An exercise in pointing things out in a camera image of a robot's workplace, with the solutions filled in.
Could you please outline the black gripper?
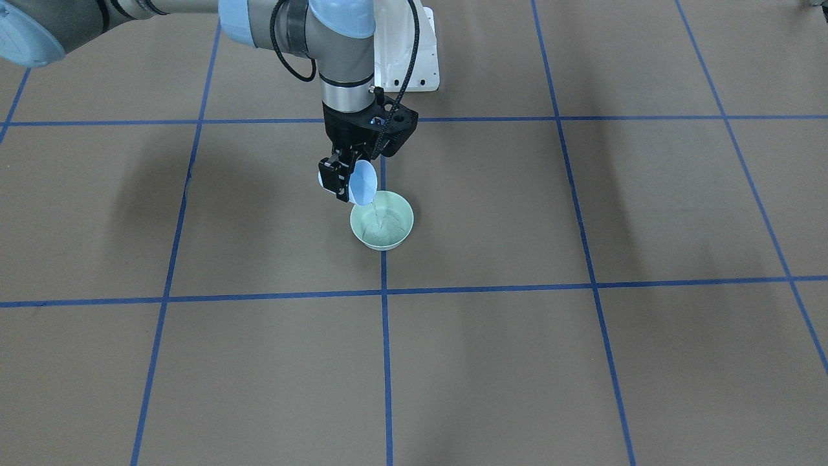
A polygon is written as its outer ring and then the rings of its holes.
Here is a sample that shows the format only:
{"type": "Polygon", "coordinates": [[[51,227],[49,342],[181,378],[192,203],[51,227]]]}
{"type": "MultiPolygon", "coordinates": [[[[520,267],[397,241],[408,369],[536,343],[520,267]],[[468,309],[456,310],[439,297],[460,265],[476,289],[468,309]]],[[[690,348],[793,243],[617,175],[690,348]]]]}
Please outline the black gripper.
{"type": "Polygon", "coordinates": [[[322,188],[340,201],[350,201],[349,182],[354,171],[350,150],[360,150],[373,160],[378,156],[393,157],[417,129],[419,115],[404,104],[396,112],[391,107],[395,98],[369,93],[369,106],[358,112],[346,113],[323,105],[325,132],[335,150],[319,162],[322,188]]]}

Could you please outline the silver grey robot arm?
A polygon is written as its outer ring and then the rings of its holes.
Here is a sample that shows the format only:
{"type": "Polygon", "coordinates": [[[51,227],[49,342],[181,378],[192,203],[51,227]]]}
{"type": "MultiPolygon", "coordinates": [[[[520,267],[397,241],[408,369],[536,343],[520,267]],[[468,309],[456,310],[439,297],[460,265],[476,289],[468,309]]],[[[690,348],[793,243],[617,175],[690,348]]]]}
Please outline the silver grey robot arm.
{"type": "Polygon", "coordinates": [[[308,59],[319,79],[331,155],[320,186],[365,206],[378,191],[370,162],[394,156],[416,130],[418,114],[401,102],[420,52],[434,39],[419,1],[3,1],[2,57],[36,68],[61,61],[130,21],[175,13],[215,13],[236,42],[308,59]]]}

